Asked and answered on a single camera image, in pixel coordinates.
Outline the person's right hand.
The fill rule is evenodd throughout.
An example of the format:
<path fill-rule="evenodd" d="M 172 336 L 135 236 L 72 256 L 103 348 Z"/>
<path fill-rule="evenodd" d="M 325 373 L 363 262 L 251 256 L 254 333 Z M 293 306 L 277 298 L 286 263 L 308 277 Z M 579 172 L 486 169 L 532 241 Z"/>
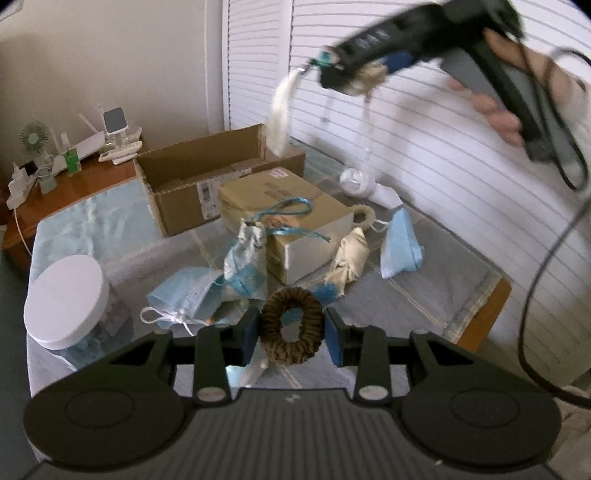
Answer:
<path fill-rule="evenodd" d="M 551 55 L 492 29 L 447 53 L 441 62 L 474 108 L 506 142 L 532 160 L 566 159 L 586 142 L 587 84 Z"/>

